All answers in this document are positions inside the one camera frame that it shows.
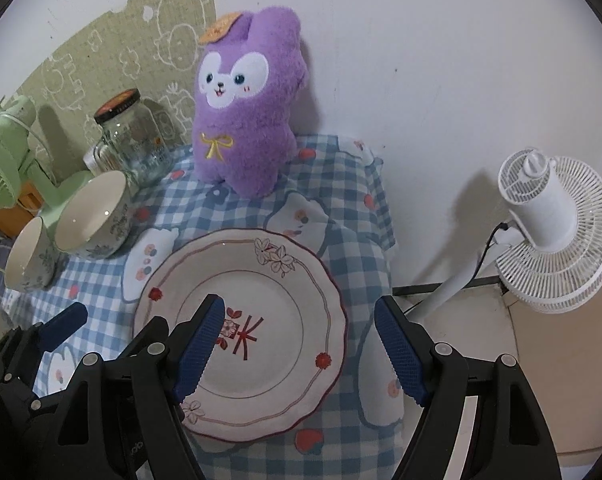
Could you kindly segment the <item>white standing fan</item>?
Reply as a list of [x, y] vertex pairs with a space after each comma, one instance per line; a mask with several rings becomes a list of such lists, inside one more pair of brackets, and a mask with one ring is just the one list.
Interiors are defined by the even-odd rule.
[[500, 166], [509, 217], [464, 266], [404, 315], [422, 321], [494, 266], [517, 300], [543, 314], [573, 311], [602, 286], [602, 179], [585, 162], [524, 148]]

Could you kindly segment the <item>blue checkered tablecloth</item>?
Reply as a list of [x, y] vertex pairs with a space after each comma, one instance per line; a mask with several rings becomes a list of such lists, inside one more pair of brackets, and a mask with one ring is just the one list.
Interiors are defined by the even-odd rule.
[[386, 257], [395, 245], [382, 162], [362, 142], [336, 136], [301, 136], [299, 144], [275, 191], [261, 200], [199, 182], [190, 151], [178, 151], [173, 171], [136, 195], [130, 235], [115, 255], [62, 257], [49, 288], [7, 292], [5, 308], [23, 326], [46, 321], [73, 301], [88, 310], [86, 324], [43, 357], [35, 392], [61, 390], [85, 353], [115, 358], [138, 332], [137, 304], [124, 300], [122, 277], [143, 232], [176, 229], [175, 246], [182, 248], [219, 230], [264, 230], [314, 252], [337, 285], [346, 316], [342, 370], [317, 410], [281, 434], [232, 443], [187, 429], [204, 473], [212, 479], [390, 478], [404, 445], [404, 405], [374, 328], [374, 303], [390, 290]]

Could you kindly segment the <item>cotton swab container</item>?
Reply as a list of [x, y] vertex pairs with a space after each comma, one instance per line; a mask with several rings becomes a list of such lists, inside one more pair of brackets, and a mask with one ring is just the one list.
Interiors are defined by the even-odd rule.
[[110, 146], [103, 140], [88, 148], [83, 156], [83, 162], [94, 176], [118, 169], [118, 163], [112, 155]]

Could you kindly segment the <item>beige wooden door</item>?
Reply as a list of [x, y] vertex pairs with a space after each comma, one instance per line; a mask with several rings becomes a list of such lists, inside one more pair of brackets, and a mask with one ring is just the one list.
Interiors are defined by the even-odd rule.
[[602, 286], [581, 307], [543, 314], [520, 300], [512, 311], [522, 367], [568, 464], [602, 450]]

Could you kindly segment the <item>purple plush bunny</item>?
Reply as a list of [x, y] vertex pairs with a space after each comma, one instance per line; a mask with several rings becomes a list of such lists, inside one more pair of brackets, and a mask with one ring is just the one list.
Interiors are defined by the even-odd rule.
[[200, 42], [191, 135], [197, 178], [224, 182], [242, 198], [267, 196], [296, 153], [291, 107], [308, 79], [300, 19], [285, 6], [229, 13]]

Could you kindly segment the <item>green desk fan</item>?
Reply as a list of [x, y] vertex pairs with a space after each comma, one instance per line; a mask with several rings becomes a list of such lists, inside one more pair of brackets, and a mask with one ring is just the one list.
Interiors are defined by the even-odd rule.
[[28, 146], [35, 119], [35, 105], [27, 96], [0, 110], [0, 209], [13, 207], [24, 183], [31, 182], [44, 201], [39, 215], [47, 229], [54, 229], [72, 196], [94, 176], [83, 170], [55, 184]]

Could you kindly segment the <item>green cartoon wall mat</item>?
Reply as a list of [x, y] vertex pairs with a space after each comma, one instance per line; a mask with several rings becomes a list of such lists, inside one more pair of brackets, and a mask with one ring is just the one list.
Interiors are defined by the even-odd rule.
[[127, 0], [47, 56], [16, 90], [35, 105], [28, 144], [44, 168], [64, 179], [102, 135], [94, 115], [136, 88], [170, 148], [189, 143], [200, 36], [216, 18], [215, 0]]

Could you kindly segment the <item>glass jar black lid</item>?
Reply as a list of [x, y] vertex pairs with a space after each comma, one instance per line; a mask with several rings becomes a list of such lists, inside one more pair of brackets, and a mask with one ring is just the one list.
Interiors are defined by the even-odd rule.
[[173, 159], [151, 110], [137, 88], [126, 89], [96, 110], [94, 119], [107, 144], [140, 188], [161, 181]]

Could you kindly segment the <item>orange wooden chair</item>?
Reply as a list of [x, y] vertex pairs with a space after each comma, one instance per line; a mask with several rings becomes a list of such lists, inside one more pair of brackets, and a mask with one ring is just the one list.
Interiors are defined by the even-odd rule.
[[13, 207], [0, 209], [0, 232], [8, 238], [17, 238], [24, 226], [39, 213], [44, 201], [31, 182], [23, 185]]

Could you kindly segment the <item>white plate red pattern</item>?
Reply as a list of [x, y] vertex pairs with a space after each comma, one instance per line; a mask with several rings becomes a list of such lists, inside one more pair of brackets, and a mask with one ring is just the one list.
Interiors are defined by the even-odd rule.
[[283, 235], [219, 230], [177, 248], [176, 229], [148, 229], [126, 259], [123, 298], [134, 329], [156, 315], [188, 321], [206, 295], [224, 322], [197, 388], [182, 401], [194, 434], [250, 442], [281, 434], [317, 410], [345, 356], [341, 295], [322, 262]]

